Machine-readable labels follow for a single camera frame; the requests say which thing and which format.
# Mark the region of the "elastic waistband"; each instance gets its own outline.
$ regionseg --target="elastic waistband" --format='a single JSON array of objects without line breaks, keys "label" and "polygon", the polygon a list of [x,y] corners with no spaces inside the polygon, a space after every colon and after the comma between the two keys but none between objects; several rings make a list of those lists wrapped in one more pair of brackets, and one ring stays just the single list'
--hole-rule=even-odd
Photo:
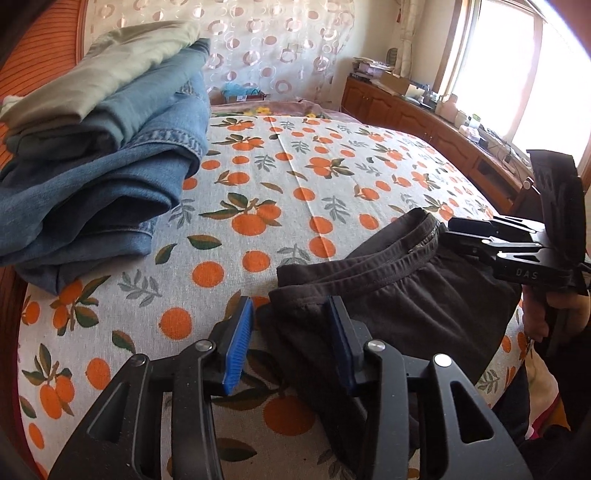
[{"label": "elastic waistband", "polygon": [[[357,297],[407,277],[435,255],[446,230],[433,215],[413,209],[355,249],[347,258],[277,269],[280,288],[269,293],[274,307],[324,303],[327,296]],[[305,272],[305,284],[298,280]]]}]

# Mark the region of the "bed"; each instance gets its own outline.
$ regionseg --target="bed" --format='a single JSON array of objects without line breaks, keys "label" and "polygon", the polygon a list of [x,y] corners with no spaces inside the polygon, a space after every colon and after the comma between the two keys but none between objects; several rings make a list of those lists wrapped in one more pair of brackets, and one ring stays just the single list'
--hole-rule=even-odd
[{"label": "bed", "polygon": [[[223,106],[210,151],[157,224],[152,254],[116,260],[58,297],[29,287],[18,348],[22,425],[43,475],[90,405],[135,352],[175,355],[206,337],[240,295],[268,302],[283,264],[345,257],[414,207],[443,221],[495,213],[453,165],[416,137],[330,112]],[[521,307],[477,384],[494,405],[527,351]],[[282,384],[258,331],[237,393],[216,402],[225,478],[353,478],[320,422]],[[170,399],[163,478],[170,478]],[[409,478],[418,478],[418,455]]]}]

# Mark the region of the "silver bolt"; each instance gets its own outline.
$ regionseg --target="silver bolt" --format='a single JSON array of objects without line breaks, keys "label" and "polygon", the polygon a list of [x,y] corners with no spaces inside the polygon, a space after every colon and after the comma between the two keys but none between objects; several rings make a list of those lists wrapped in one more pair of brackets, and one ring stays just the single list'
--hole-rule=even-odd
[{"label": "silver bolt", "polygon": [[143,353],[138,353],[138,354],[134,355],[133,357],[131,357],[129,359],[129,361],[134,367],[140,367],[141,365],[146,363],[147,359],[148,359],[148,357],[145,356]]},{"label": "silver bolt", "polygon": [[368,348],[372,352],[382,352],[383,350],[386,350],[386,344],[381,340],[370,340],[368,342]]},{"label": "silver bolt", "polygon": [[195,348],[200,352],[207,352],[213,348],[213,343],[209,340],[199,340],[195,342]]},{"label": "silver bolt", "polygon": [[452,364],[452,359],[445,353],[438,353],[433,357],[433,361],[440,367],[449,367]]}]

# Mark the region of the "curtain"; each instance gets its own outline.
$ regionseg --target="curtain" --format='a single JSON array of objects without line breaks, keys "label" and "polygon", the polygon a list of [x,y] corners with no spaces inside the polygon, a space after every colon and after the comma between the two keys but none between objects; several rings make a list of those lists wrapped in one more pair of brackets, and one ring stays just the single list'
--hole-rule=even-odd
[{"label": "curtain", "polygon": [[269,100],[330,95],[335,65],[355,22],[353,0],[89,1],[85,49],[127,25],[193,20],[212,40],[204,71],[209,90],[227,82],[260,88]]},{"label": "curtain", "polygon": [[425,0],[402,0],[400,40],[394,73],[409,78],[413,66],[413,39],[423,15]]}]

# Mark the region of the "cardboard box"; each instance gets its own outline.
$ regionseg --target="cardboard box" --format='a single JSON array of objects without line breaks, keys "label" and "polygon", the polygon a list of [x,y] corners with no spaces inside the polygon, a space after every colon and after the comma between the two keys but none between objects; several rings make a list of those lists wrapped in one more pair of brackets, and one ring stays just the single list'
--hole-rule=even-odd
[{"label": "cardboard box", "polygon": [[226,100],[226,103],[240,103],[240,102],[253,102],[257,100],[264,100],[266,95],[264,93],[260,93],[258,95],[242,95],[240,97],[233,96]]},{"label": "cardboard box", "polygon": [[394,75],[390,72],[384,72],[379,78],[379,81],[390,90],[393,90],[400,95],[406,95],[410,80]]}]

